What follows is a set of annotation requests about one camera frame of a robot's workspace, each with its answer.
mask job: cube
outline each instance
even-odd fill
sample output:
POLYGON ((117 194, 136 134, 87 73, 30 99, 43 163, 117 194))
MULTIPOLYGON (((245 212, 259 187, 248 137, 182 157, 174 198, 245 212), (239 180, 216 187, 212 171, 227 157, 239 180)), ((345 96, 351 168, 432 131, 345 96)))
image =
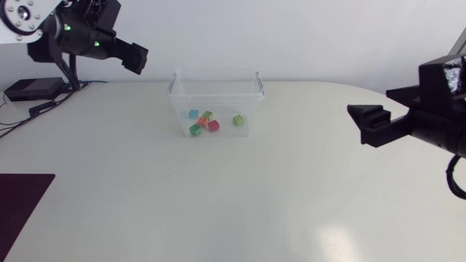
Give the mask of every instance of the cube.
POLYGON ((212 112, 209 112, 209 111, 206 111, 202 114, 202 117, 207 117, 209 118, 209 121, 212 121, 213 120, 213 113, 212 112))
POLYGON ((199 118, 199 110, 191 110, 189 112, 189 119, 197 119, 199 118))
POLYGON ((208 123, 209 123, 209 118, 207 117, 201 117, 199 118, 199 120, 197 120, 197 124, 204 128, 207 128, 208 123))
POLYGON ((241 115, 237 115, 233 117, 233 124, 237 127, 244 125, 245 123, 245 118, 242 117, 241 115))
POLYGON ((199 135, 202 132, 202 127, 199 126, 198 124, 193 124, 189 128, 189 132, 191 132, 192 135, 199 135))
POLYGON ((220 124, 217 122, 217 120, 210 121, 208 125, 210 131, 217 131, 220 129, 220 124))

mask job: white table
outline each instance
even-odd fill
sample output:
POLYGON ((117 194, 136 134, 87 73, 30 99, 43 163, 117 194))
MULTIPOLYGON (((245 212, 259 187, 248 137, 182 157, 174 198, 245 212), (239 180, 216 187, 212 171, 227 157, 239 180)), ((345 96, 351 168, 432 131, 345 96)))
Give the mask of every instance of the white table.
POLYGON ((0 172, 57 175, 8 262, 465 261, 451 155, 411 137, 362 146, 346 110, 401 105, 268 82, 250 137, 185 138, 166 86, 92 84, 0 140, 0 172))

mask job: clear plastic container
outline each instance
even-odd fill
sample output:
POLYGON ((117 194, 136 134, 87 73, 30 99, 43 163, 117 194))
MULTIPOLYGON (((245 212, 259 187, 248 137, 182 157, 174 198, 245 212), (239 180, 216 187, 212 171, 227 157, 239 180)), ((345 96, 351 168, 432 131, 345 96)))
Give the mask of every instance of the clear plastic container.
POLYGON ((265 91, 259 73, 252 68, 178 69, 173 74, 167 96, 188 137, 248 136, 265 91), (206 111, 212 112, 220 129, 210 131, 207 127, 201 134, 192 135, 189 128, 197 119, 190 118, 191 110, 198 110, 198 117, 206 111), (245 120, 239 126, 233 121, 238 115, 245 120))

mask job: yellow-green cube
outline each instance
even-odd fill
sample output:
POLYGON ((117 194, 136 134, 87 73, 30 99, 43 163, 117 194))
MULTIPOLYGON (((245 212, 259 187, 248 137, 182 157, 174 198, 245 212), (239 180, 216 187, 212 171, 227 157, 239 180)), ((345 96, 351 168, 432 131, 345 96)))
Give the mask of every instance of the yellow-green cube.
POLYGON ((193 124, 189 128, 189 132, 191 132, 192 135, 200 135, 200 133, 202 132, 202 127, 199 126, 198 124, 193 124))
POLYGON ((245 118, 242 117, 241 115, 235 116, 233 117, 233 123, 237 127, 242 126, 245 123, 245 118))
POLYGON ((202 117, 206 117, 206 118, 209 118, 209 121, 212 121, 213 120, 213 113, 210 112, 210 111, 206 111, 202 114, 202 117))

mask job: container handle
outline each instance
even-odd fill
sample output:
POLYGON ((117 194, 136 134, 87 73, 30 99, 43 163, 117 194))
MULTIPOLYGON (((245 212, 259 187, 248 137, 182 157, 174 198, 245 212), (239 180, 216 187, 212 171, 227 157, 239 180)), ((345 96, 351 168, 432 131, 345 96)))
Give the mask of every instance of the container handle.
POLYGON ((167 95, 172 93, 173 86, 175 85, 175 80, 176 80, 176 73, 173 74, 173 79, 170 82, 170 86, 168 87, 167 95))
POLYGON ((259 72, 256 72, 256 79, 257 79, 257 84, 259 85, 259 90, 261 90, 262 95, 265 96, 264 84, 262 84, 262 79, 261 79, 261 76, 259 76, 259 72))

